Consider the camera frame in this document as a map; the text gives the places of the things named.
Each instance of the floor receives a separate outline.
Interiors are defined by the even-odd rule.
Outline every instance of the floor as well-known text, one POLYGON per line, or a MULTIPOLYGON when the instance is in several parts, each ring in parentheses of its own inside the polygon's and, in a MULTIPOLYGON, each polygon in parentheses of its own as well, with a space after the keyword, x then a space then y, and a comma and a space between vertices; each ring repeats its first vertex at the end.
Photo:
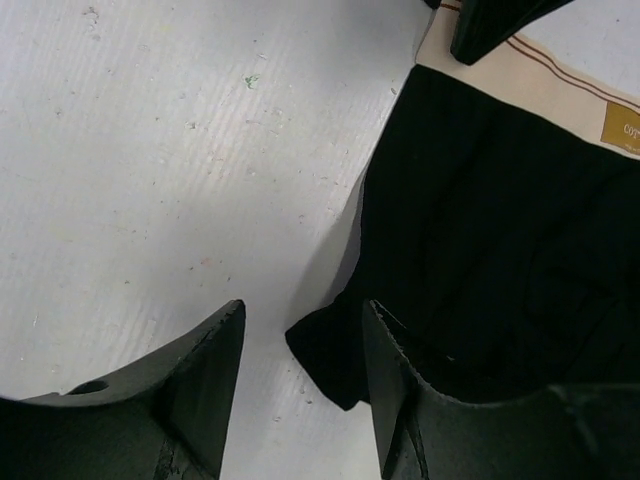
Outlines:
POLYGON ((328 403, 282 334, 337 287, 429 17, 421 0, 0 0, 0 393, 68 391, 242 298, 223 478, 377 478, 369 409, 328 403))

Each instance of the green speck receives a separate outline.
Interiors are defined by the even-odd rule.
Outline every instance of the green speck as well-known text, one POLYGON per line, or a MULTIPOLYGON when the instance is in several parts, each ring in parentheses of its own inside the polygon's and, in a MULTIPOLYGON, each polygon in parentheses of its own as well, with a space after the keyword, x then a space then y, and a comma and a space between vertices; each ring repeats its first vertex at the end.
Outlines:
POLYGON ((260 75, 253 74, 249 77, 245 77, 244 83, 247 84, 247 88, 249 90, 254 90, 256 88, 256 83, 258 83, 258 80, 260 80, 260 75))

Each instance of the white surface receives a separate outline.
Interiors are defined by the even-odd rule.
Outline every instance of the white surface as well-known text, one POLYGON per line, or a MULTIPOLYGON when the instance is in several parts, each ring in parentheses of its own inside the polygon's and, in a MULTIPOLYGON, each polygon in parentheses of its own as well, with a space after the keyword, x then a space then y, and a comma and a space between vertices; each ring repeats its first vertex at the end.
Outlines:
POLYGON ((637 0, 575 0, 523 33, 570 67, 640 97, 637 0))
POLYGON ((428 17, 0 0, 2 395, 66 391, 243 298, 223 478, 377 478, 368 407, 330 405, 282 334, 333 281, 428 17))

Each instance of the gold label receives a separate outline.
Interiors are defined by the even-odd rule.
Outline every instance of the gold label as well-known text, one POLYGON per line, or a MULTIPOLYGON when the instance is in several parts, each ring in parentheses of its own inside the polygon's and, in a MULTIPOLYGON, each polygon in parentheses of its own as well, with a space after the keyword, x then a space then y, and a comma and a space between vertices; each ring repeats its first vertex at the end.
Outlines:
POLYGON ((617 103, 607 102, 600 141, 640 155, 640 114, 617 103))

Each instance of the black garment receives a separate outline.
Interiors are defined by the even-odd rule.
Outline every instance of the black garment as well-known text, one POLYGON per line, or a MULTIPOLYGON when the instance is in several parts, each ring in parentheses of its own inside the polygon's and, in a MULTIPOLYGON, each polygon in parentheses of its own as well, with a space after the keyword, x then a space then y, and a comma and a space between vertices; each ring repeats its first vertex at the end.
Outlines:
POLYGON ((640 164, 415 67, 367 172, 356 270, 286 334, 345 409, 367 396, 365 299, 508 385, 637 381, 640 164))

